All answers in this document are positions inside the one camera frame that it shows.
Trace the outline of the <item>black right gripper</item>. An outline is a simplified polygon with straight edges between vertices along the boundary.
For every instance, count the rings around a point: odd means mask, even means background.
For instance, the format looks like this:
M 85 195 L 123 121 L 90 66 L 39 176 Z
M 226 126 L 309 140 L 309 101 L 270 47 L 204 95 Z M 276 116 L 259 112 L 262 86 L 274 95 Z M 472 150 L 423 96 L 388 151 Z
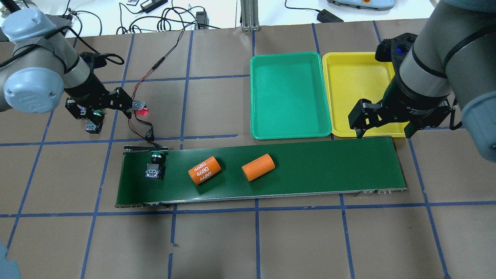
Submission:
M 442 82 L 434 86 L 433 96 L 412 90 L 396 74 L 377 103 L 362 98 L 348 115 L 349 127 L 357 138 L 362 138 L 368 129 L 381 127 L 391 122 L 408 122 L 404 127 L 405 138 L 411 138 L 425 127 L 438 127 L 451 113 L 448 95 L 450 85 Z

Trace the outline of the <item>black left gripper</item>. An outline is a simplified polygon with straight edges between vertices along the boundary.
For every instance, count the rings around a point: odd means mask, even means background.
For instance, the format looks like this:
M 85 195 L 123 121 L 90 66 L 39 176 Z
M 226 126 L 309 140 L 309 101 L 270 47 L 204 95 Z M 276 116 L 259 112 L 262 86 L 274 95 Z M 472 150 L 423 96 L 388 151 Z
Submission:
M 95 74 L 89 74 L 81 85 L 65 91 L 69 95 L 65 107 L 78 120 L 88 119 L 91 110 L 100 109 L 119 110 L 127 119 L 132 119 L 131 96 L 122 87 L 117 87 L 113 91 L 106 90 Z

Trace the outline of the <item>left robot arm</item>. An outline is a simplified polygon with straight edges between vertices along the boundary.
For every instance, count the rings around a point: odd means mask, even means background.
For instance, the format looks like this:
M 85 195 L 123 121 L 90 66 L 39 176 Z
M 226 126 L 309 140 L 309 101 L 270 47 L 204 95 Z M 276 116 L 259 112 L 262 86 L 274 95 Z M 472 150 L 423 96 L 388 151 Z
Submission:
M 48 113 L 68 95 L 65 107 L 76 119 L 99 125 L 104 109 L 132 117 L 133 99 L 122 88 L 106 90 L 94 70 L 107 62 L 122 65 L 115 53 L 95 49 L 77 53 L 57 26 L 37 9 L 14 8 L 1 26 L 14 44 L 12 57 L 1 63 L 1 111 L 16 109 L 30 114 Z

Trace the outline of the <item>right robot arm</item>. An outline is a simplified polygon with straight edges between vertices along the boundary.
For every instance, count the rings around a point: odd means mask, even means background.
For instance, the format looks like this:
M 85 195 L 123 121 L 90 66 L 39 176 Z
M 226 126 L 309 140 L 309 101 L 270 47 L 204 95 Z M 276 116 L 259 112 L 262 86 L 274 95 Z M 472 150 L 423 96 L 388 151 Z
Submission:
M 441 0 L 420 34 L 384 39 L 375 59 L 391 62 L 395 75 L 377 103 L 360 99 L 348 115 L 349 126 L 365 132 L 405 122 L 406 138 L 438 127 L 461 112 L 451 129 L 468 129 L 479 154 L 495 162 L 496 18 L 490 0 Z

